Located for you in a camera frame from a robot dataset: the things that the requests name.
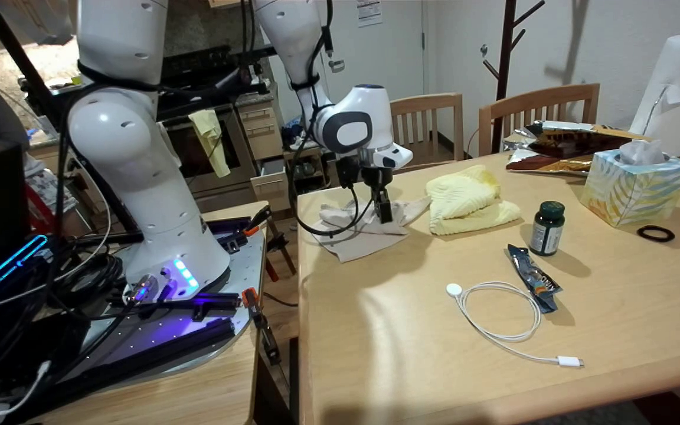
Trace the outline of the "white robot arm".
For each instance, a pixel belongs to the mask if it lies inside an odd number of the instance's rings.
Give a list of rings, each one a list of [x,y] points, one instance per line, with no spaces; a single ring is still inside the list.
[[[349,174],[391,171],[414,153],[391,136],[388,89],[357,84],[326,96],[315,58],[326,43],[315,0],[253,0],[256,22],[277,49],[322,146]],[[179,171],[156,118],[167,0],[79,0],[79,69],[90,81],[70,105],[66,131],[141,231],[122,251],[134,301],[188,299],[230,268]]]

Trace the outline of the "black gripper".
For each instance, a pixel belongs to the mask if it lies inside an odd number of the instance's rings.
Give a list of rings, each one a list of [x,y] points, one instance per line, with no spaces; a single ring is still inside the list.
[[[363,182],[374,188],[376,213],[383,223],[391,219],[391,205],[388,196],[388,183],[391,182],[390,166],[376,166],[367,156],[343,156],[336,160],[337,180],[345,188]]]

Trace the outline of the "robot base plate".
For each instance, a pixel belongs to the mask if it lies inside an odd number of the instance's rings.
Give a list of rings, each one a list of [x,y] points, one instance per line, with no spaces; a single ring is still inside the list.
[[[191,299],[164,299],[100,317],[66,330],[51,353],[18,359],[7,379],[34,389],[34,398],[80,398],[90,391],[181,367],[191,367],[233,343],[257,317],[256,291],[263,273],[269,208],[253,218],[215,219],[212,228],[232,255],[215,285]]]

